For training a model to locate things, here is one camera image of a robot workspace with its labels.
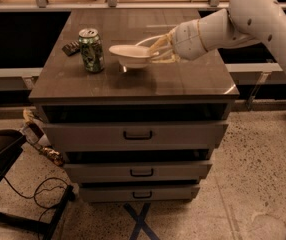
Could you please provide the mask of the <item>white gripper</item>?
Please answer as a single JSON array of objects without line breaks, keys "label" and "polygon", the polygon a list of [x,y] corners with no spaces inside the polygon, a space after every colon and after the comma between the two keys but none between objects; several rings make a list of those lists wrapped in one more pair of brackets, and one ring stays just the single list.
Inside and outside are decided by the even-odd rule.
[{"label": "white gripper", "polygon": [[207,53],[201,40],[199,21],[191,20],[160,36],[150,47],[152,63],[168,64],[181,59],[195,60]]}]

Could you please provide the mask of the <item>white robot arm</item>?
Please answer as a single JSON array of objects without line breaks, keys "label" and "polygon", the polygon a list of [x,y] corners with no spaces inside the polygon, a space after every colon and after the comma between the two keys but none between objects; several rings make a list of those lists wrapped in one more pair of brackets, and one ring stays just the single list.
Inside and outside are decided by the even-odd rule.
[{"label": "white robot arm", "polygon": [[[286,15],[277,0],[230,0],[164,37],[184,59],[261,42],[286,74]],[[203,193],[167,240],[286,240],[286,111],[236,112]]]}]

